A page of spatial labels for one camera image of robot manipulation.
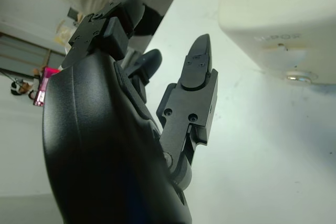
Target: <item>metal bolt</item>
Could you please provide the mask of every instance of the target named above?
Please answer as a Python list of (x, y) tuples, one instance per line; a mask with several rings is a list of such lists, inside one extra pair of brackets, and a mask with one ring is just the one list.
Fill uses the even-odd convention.
[(190, 122), (194, 123), (198, 120), (198, 116), (196, 114), (190, 114), (188, 116), (188, 119), (189, 119)]
[(169, 153), (164, 152), (163, 153), (163, 157), (166, 160), (168, 168), (170, 168), (172, 166), (172, 164), (173, 164), (172, 156)]

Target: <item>pink object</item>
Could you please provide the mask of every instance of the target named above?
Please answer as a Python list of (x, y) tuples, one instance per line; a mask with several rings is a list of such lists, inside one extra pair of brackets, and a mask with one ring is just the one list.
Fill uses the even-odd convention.
[(60, 70), (55, 69), (55, 68), (46, 67), (44, 69), (43, 76), (42, 76), (42, 79), (41, 79), (41, 83), (40, 83), (40, 86), (38, 87), (38, 91), (37, 91), (37, 94), (36, 94), (35, 99), (34, 99), (34, 105), (35, 106), (43, 106), (44, 105), (44, 97), (45, 97), (46, 88), (47, 88), (49, 78), (52, 75), (54, 75), (58, 72), (60, 72)]

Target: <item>metal bracket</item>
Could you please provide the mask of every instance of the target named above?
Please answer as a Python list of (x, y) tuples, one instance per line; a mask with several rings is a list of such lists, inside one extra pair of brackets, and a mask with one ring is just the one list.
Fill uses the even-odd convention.
[(185, 58), (177, 84), (170, 84), (156, 112), (163, 132), (160, 143), (172, 179), (181, 189), (191, 180), (197, 144), (206, 145), (217, 101), (218, 72), (211, 69), (209, 35), (197, 38)]

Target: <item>white surface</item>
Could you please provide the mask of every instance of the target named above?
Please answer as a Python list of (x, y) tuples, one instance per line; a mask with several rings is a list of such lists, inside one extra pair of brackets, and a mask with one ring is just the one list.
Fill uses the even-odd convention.
[[(313, 73), (316, 84), (336, 84), (336, 0), (220, 0), (223, 31), (261, 68), (285, 79)], [(273, 58), (278, 44), (288, 49)], [(295, 55), (295, 51), (305, 51)]]
[(146, 87), (155, 114), (194, 40), (211, 37), (218, 100), (185, 192), (193, 224), (334, 223), (336, 88), (265, 75), (220, 30), (217, 7), (218, 0), (175, 0), (147, 49), (163, 55)]
[(0, 199), (50, 194), (42, 145), (43, 109), (33, 106), (27, 95), (12, 95), (11, 83), (0, 75)]
[(68, 25), (70, 5), (62, 0), (0, 0), (0, 32), (64, 53), (54, 42), (56, 26)]

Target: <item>wall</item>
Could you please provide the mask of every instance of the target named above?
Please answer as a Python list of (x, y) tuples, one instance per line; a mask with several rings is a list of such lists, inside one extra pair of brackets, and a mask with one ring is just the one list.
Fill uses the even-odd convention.
[(70, 5), (63, 0), (0, 0), (0, 31), (64, 53), (54, 42), (56, 26), (67, 18)]
[(63, 224), (54, 197), (0, 197), (0, 223)]
[(0, 223), (62, 223), (42, 145), (42, 108), (0, 75)]

